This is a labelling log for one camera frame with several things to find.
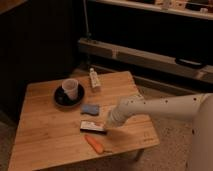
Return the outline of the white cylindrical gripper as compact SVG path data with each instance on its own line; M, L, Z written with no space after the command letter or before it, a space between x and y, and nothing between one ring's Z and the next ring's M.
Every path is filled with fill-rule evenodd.
M105 122L106 127L122 126L127 120L127 116L118 108L113 108L109 111Z

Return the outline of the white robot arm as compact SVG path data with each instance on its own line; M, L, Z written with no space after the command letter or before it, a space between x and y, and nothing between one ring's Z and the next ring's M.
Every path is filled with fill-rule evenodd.
M137 114L193 121L193 137L186 171L213 171L213 93L145 100L122 98L109 112L106 126L122 126Z

